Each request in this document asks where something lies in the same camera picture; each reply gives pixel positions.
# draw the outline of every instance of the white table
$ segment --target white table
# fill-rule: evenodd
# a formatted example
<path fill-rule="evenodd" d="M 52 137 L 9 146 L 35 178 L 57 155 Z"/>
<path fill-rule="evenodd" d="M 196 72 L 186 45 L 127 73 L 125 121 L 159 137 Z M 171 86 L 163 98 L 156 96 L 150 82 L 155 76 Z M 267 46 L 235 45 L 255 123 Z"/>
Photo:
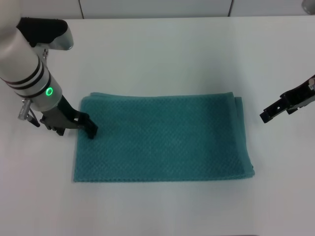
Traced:
<path fill-rule="evenodd" d="M 314 17 L 69 20 L 75 46 L 48 67 L 74 108 L 90 92 L 233 91 L 256 175 L 214 182 L 73 183 L 76 132 L 17 120 L 0 84 L 0 235 L 260 236 L 315 232 L 315 103 L 259 114 L 315 74 Z"/>

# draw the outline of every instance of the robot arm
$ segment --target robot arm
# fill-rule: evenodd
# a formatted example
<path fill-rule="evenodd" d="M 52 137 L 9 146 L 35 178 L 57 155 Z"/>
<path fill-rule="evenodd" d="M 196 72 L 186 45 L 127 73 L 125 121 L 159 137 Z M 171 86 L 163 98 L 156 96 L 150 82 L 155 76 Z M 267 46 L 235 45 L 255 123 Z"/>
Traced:
<path fill-rule="evenodd" d="M 24 100 L 19 118 L 27 119 L 38 127 L 36 118 L 29 114 L 34 109 L 43 113 L 41 123 L 59 135 L 63 135 L 66 128 L 82 128 L 93 138 L 97 126 L 88 114 L 76 111 L 64 98 L 44 59 L 31 47 L 36 44 L 45 44 L 53 49 L 70 49 L 73 41 L 66 22 L 32 18 L 21 20 L 18 0 L 0 0 L 0 78 Z"/>

